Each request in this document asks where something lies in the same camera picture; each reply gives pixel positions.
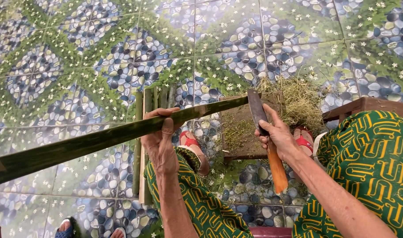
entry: blue slipper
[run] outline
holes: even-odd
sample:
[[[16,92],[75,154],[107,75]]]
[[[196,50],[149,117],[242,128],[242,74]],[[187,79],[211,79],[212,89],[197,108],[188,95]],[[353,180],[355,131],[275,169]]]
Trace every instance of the blue slipper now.
[[[120,230],[122,232],[122,234],[124,235],[124,238],[126,237],[126,233],[125,233],[125,229],[123,227],[118,227],[116,228],[107,238],[110,238],[110,236],[112,236],[112,234],[116,231],[116,230]]]
[[[65,223],[67,221],[71,223],[71,226],[68,229],[66,229],[66,231],[61,231],[60,232],[59,229],[57,229],[56,235],[54,236],[54,238],[73,238],[73,223],[72,223],[72,220],[70,218],[66,218],[65,220],[62,221],[61,224]]]

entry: knife blade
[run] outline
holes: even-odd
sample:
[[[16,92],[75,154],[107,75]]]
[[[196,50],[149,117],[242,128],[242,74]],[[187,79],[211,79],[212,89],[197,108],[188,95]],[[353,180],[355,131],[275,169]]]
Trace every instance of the knife blade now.
[[[175,124],[236,108],[248,103],[247,96],[182,109],[171,114]],[[0,184],[162,129],[165,116],[93,132],[0,156]]]
[[[285,170],[282,165],[282,161],[276,151],[276,145],[269,137],[269,133],[259,125],[259,121],[268,121],[266,113],[264,112],[262,101],[257,91],[253,89],[247,89],[248,104],[250,106],[251,115],[253,117],[256,129],[260,132],[260,135],[265,136],[268,140],[268,160],[270,165],[270,171],[272,173],[272,180],[275,184],[275,191],[277,193],[282,192],[288,187],[288,180]]]

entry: orange handle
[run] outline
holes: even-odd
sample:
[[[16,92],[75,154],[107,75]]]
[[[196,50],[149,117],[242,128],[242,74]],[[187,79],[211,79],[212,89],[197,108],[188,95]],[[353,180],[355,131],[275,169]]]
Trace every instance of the orange handle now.
[[[283,169],[282,161],[276,152],[276,145],[270,138],[268,138],[268,159],[275,190],[277,193],[280,193],[288,187],[288,180],[285,170]]]

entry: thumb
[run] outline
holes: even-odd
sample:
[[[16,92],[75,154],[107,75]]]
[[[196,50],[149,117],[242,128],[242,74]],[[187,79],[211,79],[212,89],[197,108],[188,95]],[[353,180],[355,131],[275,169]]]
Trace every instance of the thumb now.
[[[272,135],[276,130],[276,128],[273,125],[263,120],[259,120],[259,126],[267,130],[267,132],[269,132],[270,135]]]
[[[173,120],[172,118],[166,118],[162,126],[162,141],[170,142],[172,140],[172,135],[175,131],[173,130]]]

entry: hay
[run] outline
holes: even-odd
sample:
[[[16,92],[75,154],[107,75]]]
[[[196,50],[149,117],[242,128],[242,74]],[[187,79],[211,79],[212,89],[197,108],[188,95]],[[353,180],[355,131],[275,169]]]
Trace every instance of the hay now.
[[[287,79],[277,77],[273,83],[268,77],[262,77],[254,89],[265,96],[281,91],[284,100],[278,102],[283,109],[281,119],[291,129],[303,125],[313,136],[317,136],[326,128],[320,106],[323,95],[326,95],[324,90],[327,89],[321,89],[310,78],[309,74],[290,76]]]

